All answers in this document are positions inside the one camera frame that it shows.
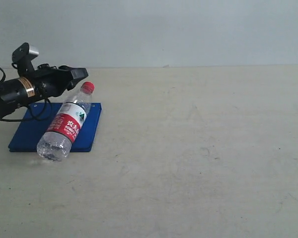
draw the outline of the white table surface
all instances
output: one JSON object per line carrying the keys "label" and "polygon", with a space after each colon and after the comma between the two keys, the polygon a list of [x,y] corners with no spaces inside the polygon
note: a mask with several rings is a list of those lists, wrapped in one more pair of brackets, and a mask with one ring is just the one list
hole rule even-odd
{"label": "white table surface", "polygon": [[92,152],[9,153],[0,122],[0,238],[298,238],[298,66],[89,74]]}

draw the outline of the bottle label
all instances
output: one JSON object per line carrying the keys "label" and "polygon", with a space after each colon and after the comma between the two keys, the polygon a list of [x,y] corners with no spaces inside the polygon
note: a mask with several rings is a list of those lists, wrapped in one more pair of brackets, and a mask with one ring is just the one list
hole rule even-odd
{"label": "bottle label", "polygon": [[87,114],[75,103],[64,103],[47,131],[54,131],[66,136],[74,143]]}

